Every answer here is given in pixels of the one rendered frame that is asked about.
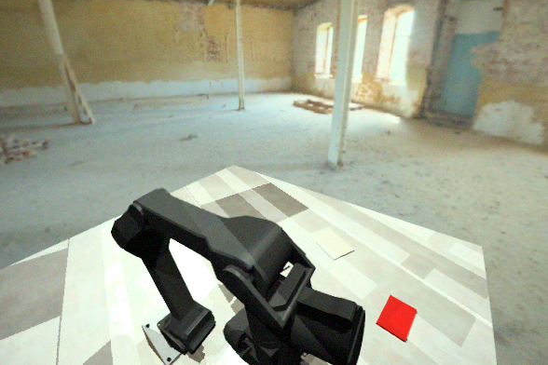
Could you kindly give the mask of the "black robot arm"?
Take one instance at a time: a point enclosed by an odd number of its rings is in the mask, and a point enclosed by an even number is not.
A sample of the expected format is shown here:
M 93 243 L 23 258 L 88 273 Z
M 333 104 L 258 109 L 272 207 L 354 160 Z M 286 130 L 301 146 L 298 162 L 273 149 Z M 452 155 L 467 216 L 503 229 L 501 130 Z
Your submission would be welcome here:
M 357 365 L 365 311 L 349 299 L 315 291 L 315 266 L 276 223 L 251 216 L 223 218 L 164 188 L 134 200 L 111 230 L 121 249 L 139 257 L 170 313 L 157 323 L 168 343 L 195 354 L 214 330 L 212 311 L 194 300 L 170 240 L 207 259 L 216 278 L 245 306 L 254 337 L 290 345 L 331 365 Z M 287 263 L 293 268 L 281 274 Z

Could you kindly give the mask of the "red flat square plate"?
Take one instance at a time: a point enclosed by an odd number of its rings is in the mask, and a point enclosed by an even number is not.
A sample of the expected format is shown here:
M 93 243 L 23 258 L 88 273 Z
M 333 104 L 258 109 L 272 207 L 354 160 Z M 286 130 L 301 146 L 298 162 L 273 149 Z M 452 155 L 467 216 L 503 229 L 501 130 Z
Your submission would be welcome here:
M 416 312 L 417 309 L 390 295 L 376 324 L 404 342 Z

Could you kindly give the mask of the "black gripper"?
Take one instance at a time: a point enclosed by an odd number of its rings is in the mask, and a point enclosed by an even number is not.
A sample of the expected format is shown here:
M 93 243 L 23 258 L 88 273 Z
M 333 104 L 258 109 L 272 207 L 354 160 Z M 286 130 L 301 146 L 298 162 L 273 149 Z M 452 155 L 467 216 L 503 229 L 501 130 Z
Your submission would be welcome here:
M 243 307 L 223 329 L 225 340 L 248 365 L 309 365 L 301 357 L 304 350 L 290 345 L 288 336 L 267 343 L 254 337 Z

